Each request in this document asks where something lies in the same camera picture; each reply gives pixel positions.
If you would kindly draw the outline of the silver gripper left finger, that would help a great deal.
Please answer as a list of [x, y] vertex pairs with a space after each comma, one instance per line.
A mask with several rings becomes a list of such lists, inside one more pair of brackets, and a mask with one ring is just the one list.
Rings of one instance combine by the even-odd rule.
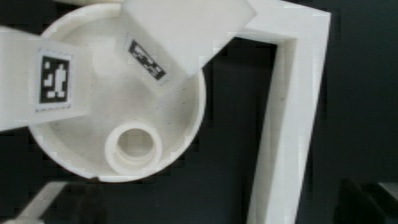
[[48, 182], [5, 224], [106, 224], [101, 186], [66, 181]]

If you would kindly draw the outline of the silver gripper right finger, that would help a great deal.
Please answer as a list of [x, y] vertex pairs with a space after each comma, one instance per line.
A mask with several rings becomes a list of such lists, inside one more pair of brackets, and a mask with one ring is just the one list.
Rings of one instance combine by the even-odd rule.
[[341, 181], [334, 224], [398, 224], [398, 182]]

